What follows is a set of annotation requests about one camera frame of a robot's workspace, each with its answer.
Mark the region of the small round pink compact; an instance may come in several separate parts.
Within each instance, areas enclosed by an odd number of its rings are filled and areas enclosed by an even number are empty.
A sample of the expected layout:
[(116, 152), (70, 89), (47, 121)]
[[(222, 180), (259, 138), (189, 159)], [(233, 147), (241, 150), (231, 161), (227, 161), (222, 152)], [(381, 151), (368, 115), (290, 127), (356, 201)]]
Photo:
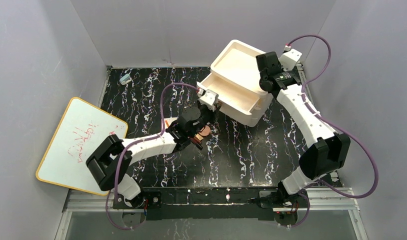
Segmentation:
[(202, 137), (207, 137), (210, 133), (211, 133), (211, 128), (208, 125), (206, 125), (205, 127), (203, 127), (200, 130), (200, 132), (198, 134)]

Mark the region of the white drawer organizer box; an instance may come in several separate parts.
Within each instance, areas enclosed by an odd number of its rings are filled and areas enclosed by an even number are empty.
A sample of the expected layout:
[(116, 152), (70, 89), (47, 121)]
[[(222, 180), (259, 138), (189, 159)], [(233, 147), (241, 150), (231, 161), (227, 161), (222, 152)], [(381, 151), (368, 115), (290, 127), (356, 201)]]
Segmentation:
[(258, 71), (256, 56), (264, 52), (239, 40), (231, 40), (218, 57), (210, 65), (211, 74), (246, 88), (264, 100), (262, 108), (252, 115), (228, 115), (230, 111), (221, 112), (231, 119), (248, 127), (255, 127), (268, 109), (273, 96), (262, 90), (259, 85), (260, 73)]

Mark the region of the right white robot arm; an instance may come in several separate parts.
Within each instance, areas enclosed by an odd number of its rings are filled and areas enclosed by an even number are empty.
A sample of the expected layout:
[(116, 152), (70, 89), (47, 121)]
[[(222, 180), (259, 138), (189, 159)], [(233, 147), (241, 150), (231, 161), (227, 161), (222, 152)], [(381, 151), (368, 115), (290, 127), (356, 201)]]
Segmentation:
[(280, 181), (277, 191), (270, 196), (276, 203), (285, 203), (305, 187), (342, 168), (351, 140), (345, 133), (338, 133), (318, 119), (318, 112), (310, 110), (312, 103), (303, 99), (305, 94), (296, 66), (288, 71), (283, 70), (274, 51), (257, 55), (256, 63), (260, 75), (259, 86), (272, 94), (287, 110), (307, 145), (297, 169)]

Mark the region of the white pull-out drawer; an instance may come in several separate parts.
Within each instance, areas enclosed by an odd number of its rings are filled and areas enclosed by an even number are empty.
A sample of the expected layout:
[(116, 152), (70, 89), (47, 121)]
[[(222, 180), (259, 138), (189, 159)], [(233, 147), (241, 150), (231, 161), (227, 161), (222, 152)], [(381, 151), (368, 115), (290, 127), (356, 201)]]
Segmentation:
[(234, 82), (224, 80), (215, 74), (209, 74), (205, 79), (196, 83), (203, 90), (211, 90), (218, 94), (218, 101), (224, 112), (230, 111), (228, 115), (250, 116), (262, 108), (264, 99)]

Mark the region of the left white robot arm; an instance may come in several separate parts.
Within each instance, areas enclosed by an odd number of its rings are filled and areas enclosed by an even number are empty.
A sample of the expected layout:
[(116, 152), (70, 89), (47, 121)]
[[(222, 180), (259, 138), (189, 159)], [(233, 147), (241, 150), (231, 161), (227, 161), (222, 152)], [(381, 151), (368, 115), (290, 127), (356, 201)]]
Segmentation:
[(182, 151), (190, 144), (202, 150), (205, 127), (213, 123), (221, 108), (219, 102), (212, 106), (198, 103), (186, 108), (162, 133), (121, 139), (112, 134), (86, 160), (86, 166), (100, 190), (114, 190), (125, 200), (133, 200), (141, 193), (136, 180), (127, 174), (128, 167), (138, 161)]

